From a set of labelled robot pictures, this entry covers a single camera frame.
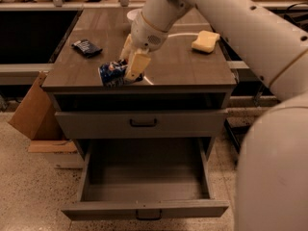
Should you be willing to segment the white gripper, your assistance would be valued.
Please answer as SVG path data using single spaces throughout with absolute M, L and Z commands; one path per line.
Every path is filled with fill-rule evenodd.
M 119 57 L 128 62 L 125 80 L 135 81 L 144 72 L 151 61 L 147 50 L 152 52 L 160 49 L 167 36 L 168 33 L 157 30 L 147 23 L 142 13 L 137 14 L 131 26 L 131 35 L 127 36 Z M 138 49 L 132 51 L 133 45 Z

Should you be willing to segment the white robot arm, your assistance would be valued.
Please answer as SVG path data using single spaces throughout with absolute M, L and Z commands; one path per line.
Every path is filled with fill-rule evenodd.
M 199 10 L 279 101 L 244 138 L 235 231 L 308 231 L 306 32 L 251 0 L 146 0 L 122 58 L 138 48 L 160 48 L 189 7 Z

